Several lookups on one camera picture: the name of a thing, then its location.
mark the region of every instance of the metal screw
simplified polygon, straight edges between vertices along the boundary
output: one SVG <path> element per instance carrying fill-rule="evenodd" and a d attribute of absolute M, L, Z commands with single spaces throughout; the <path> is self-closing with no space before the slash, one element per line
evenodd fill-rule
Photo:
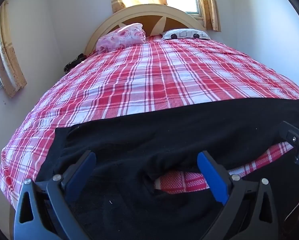
<path fill-rule="evenodd" d="M 263 178 L 263 179 L 262 179 L 262 183 L 263 183 L 264 185 L 267 185 L 267 184 L 269 183 L 269 181 L 268 181 L 268 179 Z"/>
<path fill-rule="evenodd" d="M 32 182 L 31 179 L 25 179 L 25 180 L 24 180 L 24 184 L 25 184 L 25 185 L 28 185 L 28 184 L 30 184 L 31 182 Z"/>
<path fill-rule="evenodd" d="M 241 179 L 241 177 L 239 175 L 237 175 L 237 174 L 232 175 L 232 180 L 239 181 L 240 179 Z"/>
<path fill-rule="evenodd" d="M 59 181 L 59 180 L 61 180 L 62 179 L 62 175 L 60 175 L 60 174 L 57 174 L 57 175 L 54 175 L 53 176 L 53 180 L 54 181 Z"/>

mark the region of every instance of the headboard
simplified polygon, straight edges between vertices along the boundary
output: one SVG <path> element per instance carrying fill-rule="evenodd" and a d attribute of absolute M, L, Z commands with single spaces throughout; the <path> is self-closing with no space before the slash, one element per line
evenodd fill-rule
<path fill-rule="evenodd" d="M 161 4 L 134 5 L 114 13 L 97 28 L 88 42 L 85 55 L 94 50 L 101 36 L 132 23 L 141 23 L 146 36 L 159 35 L 176 28 L 204 30 L 192 16 L 176 8 Z"/>

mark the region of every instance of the bedroom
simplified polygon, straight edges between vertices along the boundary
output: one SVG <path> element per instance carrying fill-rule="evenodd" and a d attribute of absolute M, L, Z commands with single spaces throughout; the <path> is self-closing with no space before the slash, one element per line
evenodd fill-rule
<path fill-rule="evenodd" d="M 299 86 L 299 16 L 288 0 L 217 0 L 217 5 L 222 31 L 208 31 L 212 39 Z M 13 99 L 0 90 L 0 152 L 40 97 L 63 76 L 63 67 L 83 52 L 92 33 L 111 15 L 110 0 L 9 1 L 11 37 L 27 85 Z M 0 191 L 0 228 L 6 235 L 9 214 Z"/>

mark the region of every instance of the red and white plaid sheet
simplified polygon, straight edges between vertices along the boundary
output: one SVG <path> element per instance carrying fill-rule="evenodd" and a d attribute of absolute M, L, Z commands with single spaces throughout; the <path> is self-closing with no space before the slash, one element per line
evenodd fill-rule
<path fill-rule="evenodd" d="M 247 55 L 199 39 L 162 41 L 92 55 L 48 90 L 2 150 L 0 188 L 14 208 L 35 180 L 56 127 L 218 100 L 299 98 L 299 87 Z M 277 144 L 231 173 L 244 176 L 292 147 Z M 155 182 L 169 193 L 203 190 L 201 174 L 171 171 Z"/>

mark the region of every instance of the black blanket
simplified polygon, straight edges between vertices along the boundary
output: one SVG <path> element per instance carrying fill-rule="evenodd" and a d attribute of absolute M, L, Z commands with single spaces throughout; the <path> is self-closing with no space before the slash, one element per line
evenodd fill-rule
<path fill-rule="evenodd" d="M 210 190 L 169 195 L 154 189 L 154 180 L 169 170 L 199 172 L 202 150 L 226 169 L 249 163 L 282 141 L 282 121 L 299 128 L 299 100 L 235 99 L 60 128 L 36 180 L 63 173 L 91 150 L 97 167 L 72 208 L 93 238 L 200 239 L 221 208 Z M 289 184 L 299 176 L 292 161 L 290 152 L 246 176 L 269 179 L 280 219 L 287 212 L 284 203 L 299 199 L 299 183 Z M 284 168 L 292 173 L 286 178 Z M 287 185 L 277 187 L 280 178 Z M 286 198 L 283 189 L 294 194 Z"/>

